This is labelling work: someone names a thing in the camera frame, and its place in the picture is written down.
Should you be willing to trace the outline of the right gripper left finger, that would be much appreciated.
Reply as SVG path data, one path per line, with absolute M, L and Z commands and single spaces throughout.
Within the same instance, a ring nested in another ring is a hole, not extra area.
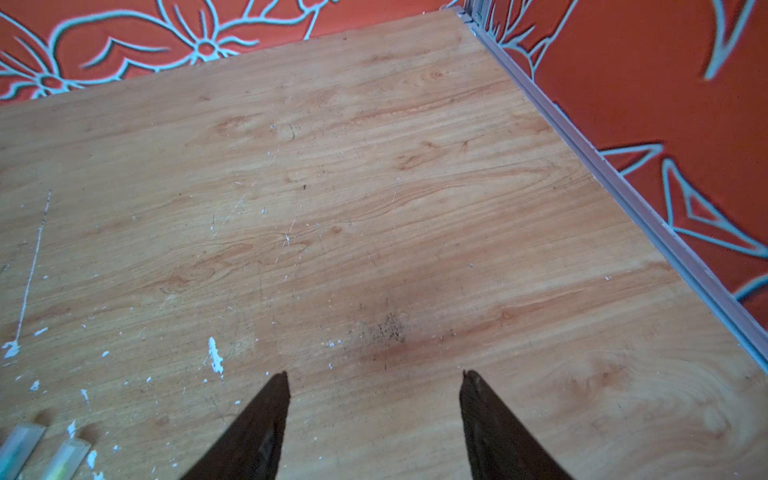
M 276 479 L 290 399 L 288 373 L 273 375 L 183 477 Z

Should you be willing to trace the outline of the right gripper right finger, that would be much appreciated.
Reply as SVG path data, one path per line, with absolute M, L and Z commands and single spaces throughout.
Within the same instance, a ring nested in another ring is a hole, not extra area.
M 478 372 L 463 373 L 459 402 L 474 479 L 571 477 Z

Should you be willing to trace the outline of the clear pen cap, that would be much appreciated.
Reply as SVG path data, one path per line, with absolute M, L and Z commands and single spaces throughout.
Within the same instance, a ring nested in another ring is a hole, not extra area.
M 41 480 L 71 480 L 91 444 L 79 438 L 65 440 L 41 476 Z
M 43 425 L 28 422 L 20 423 L 12 430 L 1 447 L 1 480 L 17 478 L 45 430 Z

